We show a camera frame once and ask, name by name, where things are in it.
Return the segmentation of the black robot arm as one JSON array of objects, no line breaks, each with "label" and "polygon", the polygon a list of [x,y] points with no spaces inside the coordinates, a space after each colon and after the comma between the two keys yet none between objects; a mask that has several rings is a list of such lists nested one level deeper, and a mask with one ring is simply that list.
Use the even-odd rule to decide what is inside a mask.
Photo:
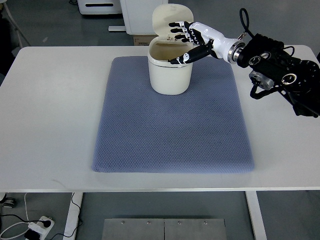
[{"label": "black robot arm", "polygon": [[259,100],[280,93],[297,116],[317,118],[320,115],[320,67],[311,60],[302,60],[286,52],[283,42],[249,30],[249,15],[239,11],[245,33],[251,36],[248,44],[239,48],[233,59],[241,68],[251,67],[250,97]]}]

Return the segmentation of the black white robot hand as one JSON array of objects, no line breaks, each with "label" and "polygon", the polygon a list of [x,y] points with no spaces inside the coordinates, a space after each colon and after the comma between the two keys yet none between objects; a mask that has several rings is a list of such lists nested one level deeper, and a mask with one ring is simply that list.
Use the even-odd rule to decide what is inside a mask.
[{"label": "black white robot hand", "polygon": [[176,40],[196,45],[193,49],[168,62],[172,65],[190,64],[211,55],[235,64],[245,43],[237,38],[226,38],[221,32],[200,22],[177,21],[168,24]]}]

